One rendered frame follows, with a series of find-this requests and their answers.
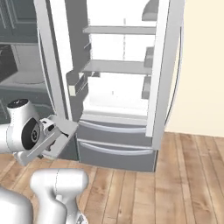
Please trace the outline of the grey fridge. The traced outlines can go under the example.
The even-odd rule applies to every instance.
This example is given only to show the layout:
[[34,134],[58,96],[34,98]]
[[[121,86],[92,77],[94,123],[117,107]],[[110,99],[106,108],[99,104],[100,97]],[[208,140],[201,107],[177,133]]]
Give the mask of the grey fridge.
[[[87,26],[83,32],[91,44],[90,60],[141,61],[144,67],[152,68],[157,22],[142,20],[144,7],[149,1],[87,0]],[[178,61],[179,39],[173,75],[177,74]],[[175,80],[172,79],[167,112],[174,86]],[[151,74],[87,72],[87,87],[80,120],[146,128]],[[77,137],[77,132],[76,139],[77,148],[78,142],[83,141],[153,150],[151,146],[82,140]],[[159,149],[154,150],[157,156]]]

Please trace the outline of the grey fridge door with bin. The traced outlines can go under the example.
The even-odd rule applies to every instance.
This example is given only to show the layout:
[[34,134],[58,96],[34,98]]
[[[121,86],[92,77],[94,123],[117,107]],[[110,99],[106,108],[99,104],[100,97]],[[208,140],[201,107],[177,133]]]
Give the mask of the grey fridge door with bin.
[[33,0],[56,115],[77,122],[88,94],[87,0]]

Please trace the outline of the grey wall cupboards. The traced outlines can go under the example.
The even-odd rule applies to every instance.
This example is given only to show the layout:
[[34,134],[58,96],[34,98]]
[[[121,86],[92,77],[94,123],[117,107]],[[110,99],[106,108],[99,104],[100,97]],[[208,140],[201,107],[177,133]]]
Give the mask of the grey wall cupboards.
[[33,0],[0,0],[0,43],[36,44]]

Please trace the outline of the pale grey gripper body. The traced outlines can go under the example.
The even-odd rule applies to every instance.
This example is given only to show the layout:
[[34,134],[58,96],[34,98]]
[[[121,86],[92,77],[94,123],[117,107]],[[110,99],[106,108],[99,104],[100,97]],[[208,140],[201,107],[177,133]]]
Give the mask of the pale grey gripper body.
[[76,122],[49,115],[40,120],[42,130],[36,145],[27,151],[16,154],[16,160],[21,165],[28,165],[34,158],[60,158],[77,160],[77,143],[75,132],[78,128]]

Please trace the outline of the grey fridge shelf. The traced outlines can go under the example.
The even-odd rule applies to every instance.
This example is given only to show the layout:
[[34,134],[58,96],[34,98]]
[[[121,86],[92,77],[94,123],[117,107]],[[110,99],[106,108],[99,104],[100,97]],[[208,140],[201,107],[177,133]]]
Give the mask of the grey fridge shelf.
[[151,67],[144,67],[141,61],[90,60],[82,72],[117,73],[117,74],[151,74]]

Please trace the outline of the large grey fridge drawer front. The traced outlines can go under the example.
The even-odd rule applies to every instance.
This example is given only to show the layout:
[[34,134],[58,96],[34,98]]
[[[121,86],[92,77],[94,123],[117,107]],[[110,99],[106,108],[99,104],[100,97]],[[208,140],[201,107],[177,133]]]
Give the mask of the large grey fridge drawer front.
[[[93,150],[89,150],[86,147],[81,146],[78,142],[78,149],[80,154],[80,162],[87,165],[96,165],[106,168],[122,169],[135,172],[154,172],[157,166],[158,152],[153,151],[150,155],[142,156],[120,156],[107,153],[101,153]],[[122,146],[87,143],[94,146],[103,147],[112,150],[125,150],[125,151],[141,151],[149,149],[128,148]]]

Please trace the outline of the grey fridge door with three bins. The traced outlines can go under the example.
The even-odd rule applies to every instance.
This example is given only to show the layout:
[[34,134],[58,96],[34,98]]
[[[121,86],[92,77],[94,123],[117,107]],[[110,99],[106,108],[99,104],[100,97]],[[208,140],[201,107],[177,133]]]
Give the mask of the grey fridge door with three bins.
[[143,21],[157,22],[145,133],[153,150],[160,148],[165,129],[184,7],[185,0],[150,0],[142,14]]

